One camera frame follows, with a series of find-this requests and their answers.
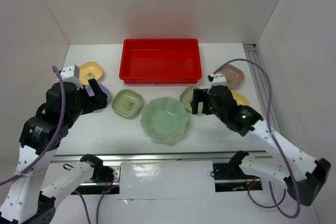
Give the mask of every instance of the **wire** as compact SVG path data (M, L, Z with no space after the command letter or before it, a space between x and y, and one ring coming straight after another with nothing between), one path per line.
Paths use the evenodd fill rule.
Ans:
M111 186L109 189L107 189L106 191L103 192L103 195L100 197L99 201L98 201L98 206L97 206L97 211L96 211L96 224L98 224L98 217L99 217L99 208L100 208L100 204L102 202L102 200L104 199L105 195L107 193L109 193L112 189L114 189L115 187L117 187L117 185L115 186Z
M254 182L254 183L252 183L252 184L247 188L247 194L248 194L248 196L250 197L250 199L252 200L252 202L253 202L254 204L256 204L257 206L262 207L262 208L267 208L267 209L276 208L276 205L275 205L275 204L274 204L273 206L263 206L263 205L261 205L260 203L256 202L256 201L252 198L252 196L251 196L251 188L252 188L254 185L256 185L257 183L259 183L259 182ZM285 200L285 196L286 196L286 190L284 189L282 198L281 198L281 200L277 203L278 205L280 205L280 204Z
M41 158L47 153L47 151L49 151L49 149L55 143L55 140L58 138L59 131L60 131L60 129L62 127L62 124L63 124L64 113L65 113L65 89L64 89L64 83L63 83L62 76L60 75L57 67L53 66L52 70L57 75L57 78L59 80L59 85L60 85L60 88L61 88L61 114L59 116L57 128L56 128L55 133L52 136L51 140L49 141L48 145L46 146L46 148L41 152L41 154L30 165L28 165L26 168L24 168L21 171L21 174L22 173L27 173L28 171L31 171L32 167L34 165L36 165L36 163L41 160ZM20 178L19 175L14 175L13 177L10 177L10 178L8 178L8 179L0 182L0 186L3 186L3 185L5 185L5 184L7 184L7 183L9 183L11 181L14 181L14 180L18 179L18 178Z
M271 130L271 123L270 123L270 113L271 113L271 104L272 104L272 85L271 85L271 81L266 73L266 71L258 64L256 64L254 61L251 61L251 60L248 60L248 59L233 59L233 60L229 60L228 62L224 63L223 65L221 65L214 73L218 72L221 68L223 68L224 66L232 63L232 62L235 62L235 61L245 61L247 63L250 63L252 65L254 65L255 67L257 67L262 73L263 75L265 76L267 82L268 82L268 105L267 105L267 113L266 113L266 122L267 122L267 127L268 127L268 131L271 133L272 130ZM294 173L290 167L290 164L286 158L286 155L284 153L284 151L282 150L278 140L276 139L276 137L271 134L271 137L275 143L275 145L277 146L279 152L280 152L280 155L281 157L283 158L283 161L285 162L285 165L289 171L289 174L290 174L290 178L292 180L292 183L293 183L293 188L294 188L294 192L295 192L295 198L296 198L296 202L297 202L297 209L296 209L296 212L295 214L293 215L288 215L286 213L284 213L280 207L279 207L279 204L276 202L275 198L274 198L274 192L272 190L272 187L270 186L270 191L271 191L271 195L272 195L272 199L273 199L273 202L275 204L275 207L280 211L280 213L282 213L282 215L284 215L285 217L287 218L290 218L290 219L294 219L296 217L299 216L300 214L300 209L301 209L301 200L300 200L300 192L299 192L299 188L298 188L298 183L296 182L295 180L295 177L294 177ZM249 194L249 197L250 199L254 202L255 200L252 199L251 195ZM257 204L259 207L263 207L263 208L268 208L267 206L263 206L261 204Z
M73 169L74 167L72 166L72 165L69 165L69 164L63 164L63 168L65 169L65 170L71 170L71 169Z
M84 197L83 197L83 195L79 192L79 191L73 191L75 194L77 194L79 197L80 197L80 199L82 200L82 202L83 202L83 205L84 205L84 210L85 210L85 214L86 214L86 218L88 219L88 222L89 222L89 224L92 224L91 223L91 220L90 220L90 216L89 216L89 211L88 211L88 207L87 207L87 205L86 205L86 202L85 202L85 199L84 199Z

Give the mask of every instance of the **black bracket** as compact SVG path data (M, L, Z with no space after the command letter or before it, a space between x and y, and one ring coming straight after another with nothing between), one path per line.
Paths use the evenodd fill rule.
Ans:
M93 170L93 176L91 180L93 182L105 182L106 177L104 176L105 174L110 175L111 180L113 180L113 169L108 166L103 165L103 160L100 158L91 155L91 154L86 154L80 159L81 162L86 162L91 165L91 167L94 168Z

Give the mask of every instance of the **sage green square plate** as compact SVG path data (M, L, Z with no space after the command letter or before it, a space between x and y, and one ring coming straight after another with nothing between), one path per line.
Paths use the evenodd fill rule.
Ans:
M184 106L186 107L186 109L188 109L189 111L192 111L191 102L193 101L194 89L198 89L198 88L199 87L196 87L196 86L189 86L180 95L180 102L182 102ZM198 112L200 113L202 109L203 109L203 102L200 102L198 104Z
M114 111L123 116L133 116L141 107L142 96L130 90L121 90L113 99L111 106Z

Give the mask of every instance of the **white table surface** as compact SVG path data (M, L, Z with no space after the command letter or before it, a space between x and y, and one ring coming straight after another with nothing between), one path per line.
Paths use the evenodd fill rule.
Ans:
M210 177L211 162L125 163L121 168L120 194L104 197L99 223L115 224L318 224L314 207L301 207L296 219L287 219L274 209L254 205L246 191L215 192ZM49 166L45 186L65 174L62 164ZM272 205L268 183L264 190L252 191L256 201ZM282 188L274 185L277 199ZM92 223L101 195L85 195ZM287 195L281 208L293 214L296 202ZM68 196L57 208L51 224L87 223L83 204L77 195Z
M207 75L234 58L246 58L242 44L200 44L203 77L200 88L208 88ZM104 70L101 82L114 98L120 90L131 89L143 96L144 105L159 97L179 99L187 85L130 86L119 79L122 45L71 45L65 66L97 62ZM239 89L256 111L261 112L249 66L245 62L233 63L245 74ZM99 112L80 116L62 140L57 155L81 154L148 154L187 152L258 151L261 148L226 128L214 115L191 115L186 132L168 143L150 138L140 125L141 111L125 118L108 107Z

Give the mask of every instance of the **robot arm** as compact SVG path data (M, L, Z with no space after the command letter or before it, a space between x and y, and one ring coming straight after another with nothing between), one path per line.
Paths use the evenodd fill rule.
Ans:
M91 179L103 182L104 174L113 176L110 167L103 166L102 160L92 155L82 157L77 166L50 186L41 189L46 171L55 155L60 141L68 134L78 117L107 106L107 95L95 79L89 80L94 96L89 97L79 82L79 69L75 65L63 68L61 72L65 87L65 116L59 138L46 154L27 173L21 174L50 142L57 128L61 110L60 84L55 83L47 91L46 103L36 115L24 125L20 137L17 179L12 183L5 202L0 207L0 224L50 223L56 208L81 183Z
M276 182L286 188L289 195L295 199L292 180L284 159L272 139L274 136L293 170L301 204L310 206L328 178L330 163L324 158L317 160L304 153L273 128L272 132L269 132L267 122L258 112L249 106L237 105L231 91L225 86L226 79L223 74L212 74L209 80L212 81L211 88L194 90L192 113L197 114L198 104L203 102L203 114L216 115L230 130L259 144L277 161L269 164L265 160L240 151L229 162L235 175L237 177L243 174L255 175Z

